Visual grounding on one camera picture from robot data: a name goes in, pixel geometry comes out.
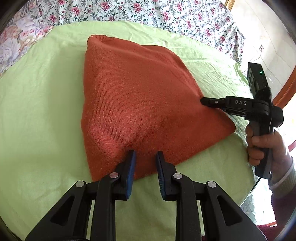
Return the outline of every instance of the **white wall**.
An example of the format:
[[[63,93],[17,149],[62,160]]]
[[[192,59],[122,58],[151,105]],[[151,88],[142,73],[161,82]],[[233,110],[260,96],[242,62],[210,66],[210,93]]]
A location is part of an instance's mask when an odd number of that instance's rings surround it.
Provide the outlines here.
[[[231,10],[234,21],[245,36],[241,70],[255,61],[262,65],[273,98],[290,77],[296,65],[296,45],[288,31],[262,0],[236,0]]]
[[[283,109],[284,123],[279,127],[279,132],[282,135],[285,144],[291,145],[296,140],[296,94],[292,97],[289,103]]]

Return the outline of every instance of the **sleeve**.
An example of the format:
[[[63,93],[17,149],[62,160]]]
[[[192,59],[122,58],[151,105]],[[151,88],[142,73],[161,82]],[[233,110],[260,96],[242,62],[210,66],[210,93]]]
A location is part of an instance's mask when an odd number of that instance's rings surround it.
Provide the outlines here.
[[[268,241],[273,241],[286,225],[296,207],[296,170],[294,163],[281,180],[274,184],[271,180],[269,181],[269,185],[273,193],[271,196],[271,204],[277,226],[269,227],[260,225],[258,228],[265,234]],[[289,235],[291,238],[296,237],[295,225]]]

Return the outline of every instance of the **bed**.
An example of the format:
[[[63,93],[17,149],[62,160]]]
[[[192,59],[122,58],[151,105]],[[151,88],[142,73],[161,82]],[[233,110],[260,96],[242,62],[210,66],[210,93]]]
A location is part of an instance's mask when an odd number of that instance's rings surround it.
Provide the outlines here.
[[[42,6],[45,2],[52,8]],[[0,78],[0,112],[3,113],[0,180],[5,183],[0,189],[0,216],[9,230],[22,240],[74,182],[91,182],[80,129],[83,61],[90,35],[104,34],[143,45],[164,46],[183,60],[205,96],[252,97],[248,82],[239,70],[243,36],[232,19],[220,22],[231,14],[219,1],[194,2],[196,6],[201,4],[204,14],[213,22],[212,26],[208,21],[200,22],[200,31],[195,32],[200,36],[191,35],[189,29],[196,29],[197,25],[196,22],[188,23],[185,15],[181,17],[183,27],[173,28],[180,25],[174,21],[181,16],[174,11],[188,9],[185,4],[190,1],[182,2],[181,6],[179,2],[173,2],[168,9],[161,9],[167,2],[160,1],[152,1],[148,6],[134,3],[126,6],[126,9],[132,8],[130,11],[140,12],[138,8],[146,8],[147,12],[156,9],[155,5],[161,5],[155,13],[158,19],[155,26],[148,20],[141,22],[142,18],[110,21],[108,15],[108,19],[95,19],[94,16],[88,19],[102,21],[70,20],[70,17],[61,21],[60,13],[66,9],[68,16],[73,16],[83,8],[80,5],[56,8],[56,3],[61,5],[63,1],[55,1],[55,4],[53,1],[28,2],[25,21],[24,17],[17,19],[16,16],[8,26],[12,26],[12,30],[6,31],[1,42],[1,46],[6,43],[2,49],[8,49],[8,55],[1,62]],[[111,4],[96,6],[111,9]],[[198,16],[202,7],[196,7],[192,14]],[[213,17],[218,22],[210,18],[212,8],[221,13]],[[126,20],[125,15],[121,17],[114,17],[114,20]],[[28,26],[34,26],[33,31],[28,30]],[[207,29],[215,34],[208,35]],[[15,34],[15,38],[8,37],[9,33]],[[30,40],[22,39],[22,33]],[[36,33],[40,33],[40,38],[36,38]],[[22,51],[15,46],[20,43],[25,46]],[[245,151],[247,122],[240,117],[231,118],[237,127],[234,134],[176,168],[194,181],[216,181],[240,205],[252,189],[255,178]],[[157,175],[134,182],[131,199],[118,202],[116,208],[119,240],[174,239],[175,204],[161,201]]]

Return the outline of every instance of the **green bedsheet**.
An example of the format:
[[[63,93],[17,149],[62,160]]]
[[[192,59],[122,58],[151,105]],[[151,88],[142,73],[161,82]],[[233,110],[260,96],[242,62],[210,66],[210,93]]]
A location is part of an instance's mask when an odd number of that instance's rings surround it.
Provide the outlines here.
[[[185,36],[123,21],[55,27],[0,79],[0,215],[21,239],[77,180],[91,182],[80,129],[91,34],[170,49],[207,97],[251,97],[234,60]],[[216,181],[241,204],[254,176],[243,140],[247,122],[232,119],[234,134],[176,168],[194,181]],[[162,201],[156,174],[135,181],[130,200],[117,202],[118,240],[174,240],[175,208]]]

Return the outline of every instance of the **human hand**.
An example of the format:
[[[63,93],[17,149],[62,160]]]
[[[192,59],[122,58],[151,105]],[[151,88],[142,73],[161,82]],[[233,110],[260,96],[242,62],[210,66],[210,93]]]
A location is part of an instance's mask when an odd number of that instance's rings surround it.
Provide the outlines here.
[[[272,181],[273,183],[278,182],[288,172],[293,162],[281,135],[275,131],[268,135],[253,136],[254,132],[250,124],[246,127],[246,134],[249,163],[252,166],[258,166],[260,161],[264,158],[264,152],[256,147],[271,148],[273,156],[271,163]]]

